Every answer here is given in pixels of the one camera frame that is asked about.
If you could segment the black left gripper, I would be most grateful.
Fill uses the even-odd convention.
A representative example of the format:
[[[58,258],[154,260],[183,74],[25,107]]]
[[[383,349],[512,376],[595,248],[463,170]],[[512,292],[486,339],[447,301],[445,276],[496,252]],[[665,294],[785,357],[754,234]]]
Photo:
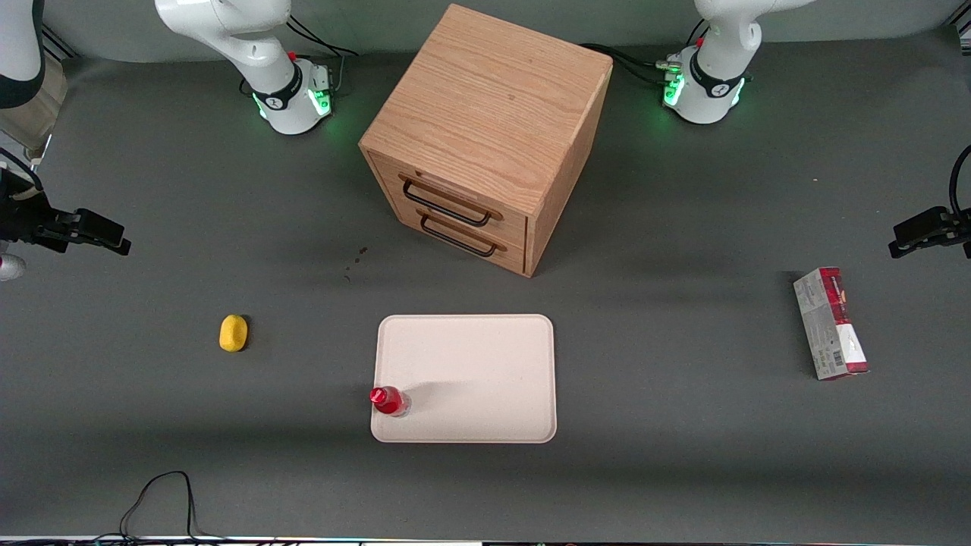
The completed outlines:
[[[944,206],[936,206],[896,224],[889,253],[892,259],[900,259],[918,249],[956,245],[961,246],[965,258],[971,259],[970,208],[951,213]]]

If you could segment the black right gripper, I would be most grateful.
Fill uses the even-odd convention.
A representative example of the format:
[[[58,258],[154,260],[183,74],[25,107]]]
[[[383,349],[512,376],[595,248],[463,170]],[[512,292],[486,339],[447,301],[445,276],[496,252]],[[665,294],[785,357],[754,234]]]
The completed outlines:
[[[65,253],[70,244],[100,246],[128,256],[124,227],[88,209],[53,211],[45,194],[13,171],[2,171],[1,238]]]

